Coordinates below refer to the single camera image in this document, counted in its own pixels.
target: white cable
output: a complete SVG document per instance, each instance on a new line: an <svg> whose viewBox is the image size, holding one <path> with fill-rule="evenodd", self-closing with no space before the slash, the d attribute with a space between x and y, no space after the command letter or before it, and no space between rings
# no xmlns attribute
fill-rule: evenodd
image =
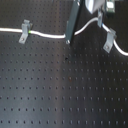
<svg viewBox="0 0 128 128"><path fill-rule="evenodd" d="M116 41L114 40L114 45L116 47L116 49L124 56L128 56L127 52L124 52L123 50L120 49L120 47L117 45Z"/></svg>
<svg viewBox="0 0 128 128"><path fill-rule="evenodd" d="M22 33L21 29L11 29L11 28L0 28L1 32L19 32Z"/></svg>
<svg viewBox="0 0 128 128"><path fill-rule="evenodd" d="M102 27L104 28L104 30L106 30L107 32L110 31L110 29L105 25L105 24L102 24Z"/></svg>
<svg viewBox="0 0 128 128"><path fill-rule="evenodd" d="M54 38L54 39L65 38L65 35L49 35L49 34L44 34L44 33L40 33L40 32L37 32L37 31L30 31L30 33L38 35L38 36L42 36L42 37L47 37L47 38Z"/></svg>
<svg viewBox="0 0 128 128"><path fill-rule="evenodd" d="M80 34L82 31L84 31L84 30L88 27L89 24L91 24L91 23L94 22L94 21L98 21L98 18L95 17L95 18L89 20L89 21L84 25L84 27L82 27L79 31L75 32L74 35Z"/></svg>
<svg viewBox="0 0 128 128"><path fill-rule="evenodd" d="M84 27L81 28L79 31L75 32L74 35L78 35L82 31L84 31L88 27L88 25L91 24L94 21L98 21L98 18L95 17L95 18L91 19L90 21L88 21L84 25ZM21 29L11 29L11 28L0 28L0 31L2 31L2 32L18 32L18 33L22 33ZM50 35L50 34L40 33L40 32L37 32L37 31L29 31L29 33L35 34L35 35L38 35L38 36L41 36L41 37L54 38L54 39L63 39L63 38L65 38L65 35Z"/></svg>

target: cable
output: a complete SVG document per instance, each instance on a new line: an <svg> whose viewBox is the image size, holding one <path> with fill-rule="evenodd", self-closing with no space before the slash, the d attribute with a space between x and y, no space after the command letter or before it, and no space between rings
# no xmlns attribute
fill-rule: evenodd
<svg viewBox="0 0 128 128"><path fill-rule="evenodd" d="M104 28L104 30L106 30L107 32L110 31L110 29L105 25L105 24L102 24L102 27Z"/></svg>
<svg viewBox="0 0 128 128"><path fill-rule="evenodd" d="M91 24L91 23L94 22L94 21L98 21L98 18L95 17L95 18L89 20L89 21L84 25L84 27L82 27L80 30L78 30L77 32L75 32L74 35L80 34L82 31L84 31L84 30L88 27L89 24Z"/></svg>
<svg viewBox="0 0 128 128"><path fill-rule="evenodd" d="M11 29L11 28L0 28L1 32L19 32L22 33L21 29Z"/></svg>
<svg viewBox="0 0 128 128"><path fill-rule="evenodd" d="M41 37L47 37L47 38L54 38L54 39L62 39L65 38L65 35L49 35L49 34L44 34L44 33L40 33L37 31L29 31L29 33L31 34L35 34Z"/></svg>
<svg viewBox="0 0 128 128"><path fill-rule="evenodd" d="M98 18L95 17L93 19L91 19L90 21L88 21L84 27L82 27L80 30L78 30L77 32L75 32L74 35L78 35L80 34L82 31L84 31L89 24L91 24L92 22L94 21L98 21ZM18 33L22 33L22 30L21 29L11 29L11 28L0 28L0 31L2 32L18 32ZM47 38L53 38L53 39L63 39L65 38L65 34L64 35L50 35L50 34L44 34L44 33L41 33L41 32L37 32L37 31L29 31L30 34L35 34L35 35L38 35L38 36L41 36L41 37L47 37Z"/></svg>
<svg viewBox="0 0 128 128"><path fill-rule="evenodd" d="M123 50L120 49L120 47L117 45L116 41L114 40L114 45L116 47L116 49L124 56L128 56L127 52L124 52Z"/></svg>
<svg viewBox="0 0 128 128"><path fill-rule="evenodd" d="M102 24L102 27L103 27L107 32L110 31L110 29L109 29L106 25ZM121 50L121 48L117 45L117 43L116 43L115 40L114 40L114 46L116 47L116 49L118 50L119 53L121 53L121 54L124 55L124 56L128 56L128 53L127 53L127 52L124 52L123 50Z"/></svg>

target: metal clamp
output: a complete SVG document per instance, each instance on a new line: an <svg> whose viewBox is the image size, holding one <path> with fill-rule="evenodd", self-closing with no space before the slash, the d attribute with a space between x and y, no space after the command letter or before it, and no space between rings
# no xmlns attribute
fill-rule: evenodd
<svg viewBox="0 0 128 128"><path fill-rule="evenodd" d="M110 31L108 32L107 34L107 40L106 40L106 43L103 47L103 49L110 53L111 49L112 49L112 46L113 46L113 43L114 43L114 39L116 38L116 32L110 28Z"/></svg>
<svg viewBox="0 0 128 128"><path fill-rule="evenodd" d="M98 10L98 26L101 28L102 26L102 20L103 20L103 12L101 11L101 9Z"/></svg>
<svg viewBox="0 0 128 128"><path fill-rule="evenodd" d="M29 20L24 20L24 23L22 24L22 35L20 37L19 43L25 44L27 37L28 37L28 32L31 30L32 24L30 23Z"/></svg>

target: screw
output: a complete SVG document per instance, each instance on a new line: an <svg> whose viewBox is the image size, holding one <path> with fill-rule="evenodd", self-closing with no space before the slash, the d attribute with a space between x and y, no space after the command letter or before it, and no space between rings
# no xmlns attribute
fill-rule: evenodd
<svg viewBox="0 0 128 128"><path fill-rule="evenodd" d="M100 13L98 17L100 18L101 16L102 16L102 14Z"/></svg>
<svg viewBox="0 0 128 128"><path fill-rule="evenodd" d="M66 44L70 44L70 41L69 41L69 40L67 40L67 41L66 41Z"/></svg>

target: gray metal bracket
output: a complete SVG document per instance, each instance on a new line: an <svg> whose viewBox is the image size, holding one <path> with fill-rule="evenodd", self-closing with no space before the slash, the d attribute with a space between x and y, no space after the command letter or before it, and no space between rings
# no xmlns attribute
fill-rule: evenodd
<svg viewBox="0 0 128 128"><path fill-rule="evenodd" d="M107 40L106 40L106 43L103 47L103 49L110 53L111 49L112 49L112 46L113 46L113 43L114 43L114 39L116 38L116 32L110 28L110 31L108 32L107 34Z"/></svg>
<svg viewBox="0 0 128 128"><path fill-rule="evenodd" d="M28 37L28 32L31 30L32 24L30 23L29 20L24 20L24 23L22 24L22 35L20 37L19 43L25 44L27 37Z"/></svg>
<svg viewBox="0 0 128 128"><path fill-rule="evenodd" d="M66 28L66 44L71 44L72 36L74 35L74 28L76 25L76 20L79 15L80 8L82 7L83 0L74 0L70 17L67 22L67 28Z"/></svg>
<svg viewBox="0 0 128 128"><path fill-rule="evenodd" d="M102 26L102 20L103 20L103 12L101 11L101 9L98 10L98 26L101 28Z"/></svg>

